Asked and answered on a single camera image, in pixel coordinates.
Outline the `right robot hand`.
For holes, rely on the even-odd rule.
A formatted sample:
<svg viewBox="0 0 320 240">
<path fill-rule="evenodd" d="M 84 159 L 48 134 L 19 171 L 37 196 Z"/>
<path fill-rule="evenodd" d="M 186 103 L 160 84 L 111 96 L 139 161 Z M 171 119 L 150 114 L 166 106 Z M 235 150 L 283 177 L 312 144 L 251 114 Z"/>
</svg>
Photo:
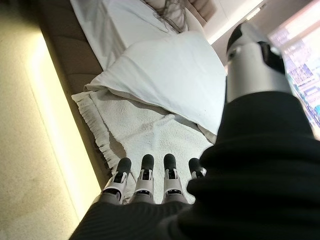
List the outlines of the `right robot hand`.
<svg viewBox="0 0 320 240">
<path fill-rule="evenodd" d="M 317 240 L 320 143 L 293 95 L 282 56 L 249 23 L 226 49 L 228 74 L 216 142 L 189 162 L 181 188 L 176 160 L 164 157 L 164 201 L 153 201 L 154 158 L 142 159 L 129 204 L 127 157 L 71 235 L 73 240 Z"/>
</svg>

